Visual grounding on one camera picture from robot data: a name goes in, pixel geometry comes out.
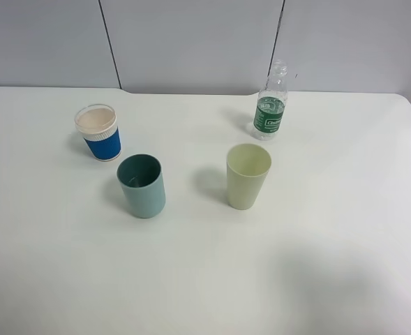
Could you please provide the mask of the clear bottle green label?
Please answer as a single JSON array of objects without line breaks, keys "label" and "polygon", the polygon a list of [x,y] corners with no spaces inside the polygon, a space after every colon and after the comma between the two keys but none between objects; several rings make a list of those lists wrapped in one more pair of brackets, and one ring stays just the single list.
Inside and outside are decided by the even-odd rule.
[{"label": "clear bottle green label", "polygon": [[275,60],[269,70],[266,84],[257,97],[252,135],[258,140],[271,140],[281,124],[287,104],[287,65]]}]

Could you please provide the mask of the blue paper cup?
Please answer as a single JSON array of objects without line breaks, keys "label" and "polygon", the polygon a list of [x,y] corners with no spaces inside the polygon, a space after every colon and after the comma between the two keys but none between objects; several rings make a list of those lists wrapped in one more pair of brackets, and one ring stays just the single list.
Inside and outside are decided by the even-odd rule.
[{"label": "blue paper cup", "polygon": [[121,153],[121,140],[115,110],[109,105],[94,104],[81,109],[74,118],[94,157],[111,161]]}]

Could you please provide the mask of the pale yellow plastic cup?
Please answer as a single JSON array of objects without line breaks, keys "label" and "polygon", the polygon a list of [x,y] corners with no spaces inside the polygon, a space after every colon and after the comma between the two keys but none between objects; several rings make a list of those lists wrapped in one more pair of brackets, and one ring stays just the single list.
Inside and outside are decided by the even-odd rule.
[{"label": "pale yellow plastic cup", "polygon": [[250,209],[271,168],[271,156],[256,144],[238,144],[227,154],[227,200],[234,209]]}]

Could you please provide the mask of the teal plastic cup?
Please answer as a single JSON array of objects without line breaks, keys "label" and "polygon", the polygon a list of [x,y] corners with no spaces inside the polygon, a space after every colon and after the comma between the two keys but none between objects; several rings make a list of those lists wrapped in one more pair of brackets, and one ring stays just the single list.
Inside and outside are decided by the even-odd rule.
[{"label": "teal plastic cup", "polygon": [[153,218],[165,207],[162,166],[149,154],[135,154],[121,162],[117,179],[130,207],[138,218]]}]

